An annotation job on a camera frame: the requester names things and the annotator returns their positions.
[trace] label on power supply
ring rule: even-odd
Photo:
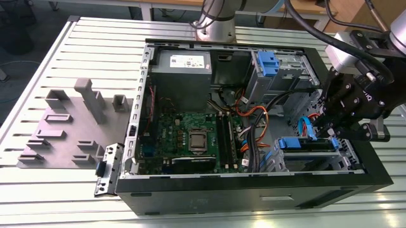
[[[172,55],[169,67],[204,68],[204,56]]]

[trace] green circuit board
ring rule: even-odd
[[[213,114],[164,114],[158,119],[156,156],[192,156],[188,131],[200,129],[206,133],[205,156],[217,156],[216,121]]]
[[[225,169],[220,166],[214,117],[214,114],[200,113],[160,114],[153,157],[144,158],[142,169],[145,170],[145,174],[161,174],[160,166],[164,159],[176,157],[214,157],[216,166],[208,173],[242,172],[240,163],[236,169]],[[240,126],[241,121],[237,116],[233,116],[230,121],[233,126]],[[193,153],[189,151],[189,131],[201,131],[205,133],[205,152]]]

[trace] robotic end effector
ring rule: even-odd
[[[400,21],[406,21],[406,11],[391,24],[391,31],[353,30],[335,36],[384,64],[392,74],[391,80],[384,80],[385,75],[363,59],[353,58],[331,45],[325,48],[332,67],[320,96],[324,102],[321,115],[313,123],[317,136],[335,134],[352,140],[389,140],[383,119],[397,105],[406,103],[406,25]],[[359,126],[361,119],[369,119],[369,123]]]

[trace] gray 3d printed holder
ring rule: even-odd
[[[102,98],[89,79],[77,79],[81,97],[50,90],[49,105],[18,157],[18,168],[93,169],[104,148],[124,142],[132,99]]]

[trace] metal bracket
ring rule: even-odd
[[[116,196],[114,186],[118,177],[124,145],[120,143],[105,147],[102,161],[96,168],[97,182],[94,197]]]

